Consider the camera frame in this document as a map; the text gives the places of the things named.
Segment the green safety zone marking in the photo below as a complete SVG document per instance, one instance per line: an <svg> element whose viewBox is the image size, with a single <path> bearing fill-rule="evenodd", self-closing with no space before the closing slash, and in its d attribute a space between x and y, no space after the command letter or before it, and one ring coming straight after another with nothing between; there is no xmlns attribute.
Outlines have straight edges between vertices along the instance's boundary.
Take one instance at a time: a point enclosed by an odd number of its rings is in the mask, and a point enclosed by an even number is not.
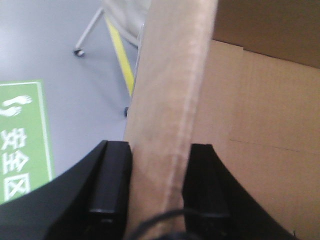
<svg viewBox="0 0 320 240"><path fill-rule="evenodd" d="M41 80L0 82L0 204L53 179Z"/></svg>

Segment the corrugated cardboard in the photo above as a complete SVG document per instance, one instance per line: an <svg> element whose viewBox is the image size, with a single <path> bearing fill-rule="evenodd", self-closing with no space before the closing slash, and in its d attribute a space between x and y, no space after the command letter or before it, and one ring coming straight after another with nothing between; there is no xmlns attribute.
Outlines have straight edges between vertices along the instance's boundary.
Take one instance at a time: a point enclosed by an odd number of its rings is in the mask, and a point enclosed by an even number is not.
<svg viewBox="0 0 320 240"><path fill-rule="evenodd" d="M320 68L320 1L219 0L212 38Z"/></svg>
<svg viewBox="0 0 320 240"><path fill-rule="evenodd" d="M144 27L124 139L133 152L128 232L182 205L184 179L214 1L156 0ZM153 230L164 233L178 223Z"/></svg>
<svg viewBox="0 0 320 240"><path fill-rule="evenodd" d="M192 140L213 144L255 200L320 237L320 70L212 41Z"/></svg>

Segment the gray floor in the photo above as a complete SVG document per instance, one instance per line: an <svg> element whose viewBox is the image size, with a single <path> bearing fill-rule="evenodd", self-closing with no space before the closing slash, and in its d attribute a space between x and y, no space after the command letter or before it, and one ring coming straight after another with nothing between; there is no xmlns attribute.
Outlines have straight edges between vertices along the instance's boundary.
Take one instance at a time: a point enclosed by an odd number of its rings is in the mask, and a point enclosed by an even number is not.
<svg viewBox="0 0 320 240"><path fill-rule="evenodd" d="M0 81L43 80L57 176L101 140L123 139L130 97L104 20L86 56L72 52L99 4L0 0ZM124 45L134 67L138 51Z"/></svg>

